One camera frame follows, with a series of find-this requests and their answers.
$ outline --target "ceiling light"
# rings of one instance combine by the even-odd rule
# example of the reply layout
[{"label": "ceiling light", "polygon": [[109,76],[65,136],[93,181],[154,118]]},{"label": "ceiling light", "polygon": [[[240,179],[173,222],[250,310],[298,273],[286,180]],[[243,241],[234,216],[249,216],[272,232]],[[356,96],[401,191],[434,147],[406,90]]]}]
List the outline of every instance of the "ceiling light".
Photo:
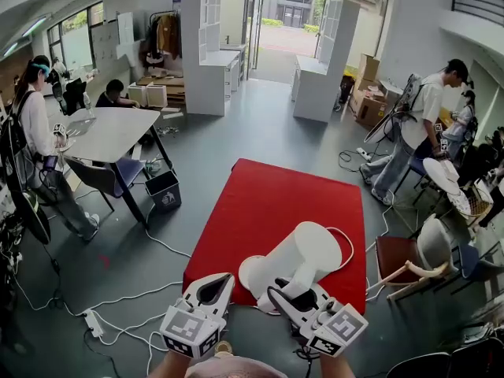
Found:
[{"label": "ceiling light", "polygon": [[4,54],[3,54],[3,57],[5,56],[9,56],[14,49],[16,49],[16,46],[17,46],[17,43],[14,43]]},{"label": "ceiling light", "polygon": [[28,36],[30,35],[34,30],[35,28],[37,28],[42,22],[44,22],[46,20],[46,17],[43,17],[41,18],[40,20],[38,20],[37,22],[35,22],[24,34],[23,36]]}]

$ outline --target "hair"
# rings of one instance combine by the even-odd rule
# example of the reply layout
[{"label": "hair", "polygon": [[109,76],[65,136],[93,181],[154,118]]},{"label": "hair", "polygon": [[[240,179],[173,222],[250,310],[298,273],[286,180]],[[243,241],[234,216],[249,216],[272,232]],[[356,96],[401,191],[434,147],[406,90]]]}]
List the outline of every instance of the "hair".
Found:
[{"label": "hair", "polygon": [[17,85],[17,93],[14,97],[14,105],[19,105],[21,99],[23,99],[24,94],[28,91],[28,85],[34,83],[39,78],[39,73],[42,71],[40,68],[34,65],[46,65],[50,67],[50,61],[47,56],[41,54],[30,60],[26,65],[26,70],[24,70],[23,76],[20,78],[20,82]]},{"label": "hair", "polygon": [[467,83],[469,77],[469,70],[465,63],[460,59],[453,59],[448,61],[448,66],[444,69],[446,74],[457,72],[457,78],[462,80],[462,83]]},{"label": "hair", "polygon": [[107,84],[106,91],[111,92],[111,91],[116,91],[116,92],[121,92],[124,89],[124,84],[120,82],[119,80],[112,80]]},{"label": "hair", "polygon": [[469,98],[468,105],[474,106],[476,104],[476,94],[474,94],[474,91],[466,91],[464,96]]}]

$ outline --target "woman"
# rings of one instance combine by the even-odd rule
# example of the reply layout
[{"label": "woman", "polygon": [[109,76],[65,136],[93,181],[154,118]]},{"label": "woman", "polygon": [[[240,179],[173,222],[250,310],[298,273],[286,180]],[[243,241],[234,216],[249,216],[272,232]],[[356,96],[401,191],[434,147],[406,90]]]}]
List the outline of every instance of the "woman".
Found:
[{"label": "woman", "polygon": [[448,154],[452,161],[458,155],[463,142],[465,141],[465,131],[469,122],[475,117],[475,101],[476,95],[473,91],[465,93],[465,106],[460,112],[451,114],[454,123],[443,133],[443,138],[448,140]]},{"label": "woman", "polygon": [[[28,62],[23,76],[20,78],[14,111],[20,113],[19,122],[26,137],[26,143],[31,154],[30,161],[35,171],[28,177],[28,186],[51,205],[64,220],[66,227],[85,241],[93,239],[98,232],[99,217],[97,214],[88,216],[75,202],[72,189],[63,173],[57,169],[43,171],[44,158],[57,155],[56,147],[66,144],[65,137],[56,137],[49,129],[46,103],[40,92],[49,76],[50,62],[46,56],[37,56]],[[28,94],[22,107],[23,97]]]}]

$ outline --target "brown chair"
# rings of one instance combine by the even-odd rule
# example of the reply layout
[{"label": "brown chair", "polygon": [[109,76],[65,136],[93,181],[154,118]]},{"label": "brown chair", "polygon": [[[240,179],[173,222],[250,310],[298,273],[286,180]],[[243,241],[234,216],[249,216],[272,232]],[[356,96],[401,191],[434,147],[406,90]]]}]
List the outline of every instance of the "brown chair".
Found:
[{"label": "brown chair", "polygon": [[451,259],[450,237],[441,221],[429,217],[417,238],[381,236],[376,239],[379,281],[367,292],[383,286],[402,287],[387,299],[395,300],[407,291],[439,279],[457,269]]}]

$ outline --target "jeans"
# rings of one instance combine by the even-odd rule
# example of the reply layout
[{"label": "jeans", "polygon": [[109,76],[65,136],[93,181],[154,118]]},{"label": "jeans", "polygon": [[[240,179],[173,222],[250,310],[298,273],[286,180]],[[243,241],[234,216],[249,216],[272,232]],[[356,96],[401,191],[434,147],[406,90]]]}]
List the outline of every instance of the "jeans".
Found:
[{"label": "jeans", "polygon": [[34,190],[63,219],[68,230],[83,239],[93,236],[97,226],[86,217],[82,207],[77,204],[72,189],[61,172],[48,172],[43,185]]},{"label": "jeans", "polygon": [[373,188],[381,198],[387,197],[388,190],[401,175],[403,169],[408,165],[415,151],[402,139],[398,123],[394,124],[394,135],[397,136],[395,139],[397,143],[395,144],[394,153],[378,161],[371,162],[370,164],[364,164],[361,168],[364,176],[368,178],[380,174]]}]

